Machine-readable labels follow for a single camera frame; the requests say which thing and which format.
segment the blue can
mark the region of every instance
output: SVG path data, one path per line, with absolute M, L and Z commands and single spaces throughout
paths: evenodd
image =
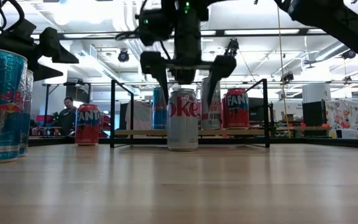
M 0 50 L 0 162 L 19 156 L 27 59 Z
M 153 129 L 165 129 L 167 123 L 167 104 L 161 88 L 153 91 Z
M 28 70 L 25 79 L 24 105 L 23 105 L 23 112 L 22 112 L 22 129 L 21 129 L 19 157 L 25 156 L 27 154 L 27 150 L 29 147 L 30 113 L 31 113 L 33 81 L 34 81 L 33 72 Z

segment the silver can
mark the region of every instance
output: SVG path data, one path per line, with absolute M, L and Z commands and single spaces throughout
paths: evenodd
M 198 147 L 198 105 L 192 89 L 172 92 L 168 104 L 167 142 L 173 151 L 193 151 Z
M 201 82 L 201 128 L 221 129 L 221 83 L 216 84 L 210 107 L 207 102 L 208 85 L 209 78 L 204 78 Z

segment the man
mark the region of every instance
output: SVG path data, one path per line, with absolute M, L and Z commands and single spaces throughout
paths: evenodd
M 73 98 L 68 96 L 64 100 L 66 109 L 62 110 L 59 114 L 59 123 L 62 127 L 62 136 L 68 136 L 74 131 L 76 110 L 77 108 L 73 104 Z

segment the poster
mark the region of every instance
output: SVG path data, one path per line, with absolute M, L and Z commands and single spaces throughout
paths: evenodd
M 351 129 L 358 139 L 358 100 L 326 101 L 327 123 L 331 130 L 329 135 L 336 137 L 336 130 Z

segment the camera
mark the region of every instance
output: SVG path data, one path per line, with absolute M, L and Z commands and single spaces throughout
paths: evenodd
M 118 61 L 127 62 L 129 60 L 128 50 L 122 49 L 118 54 Z

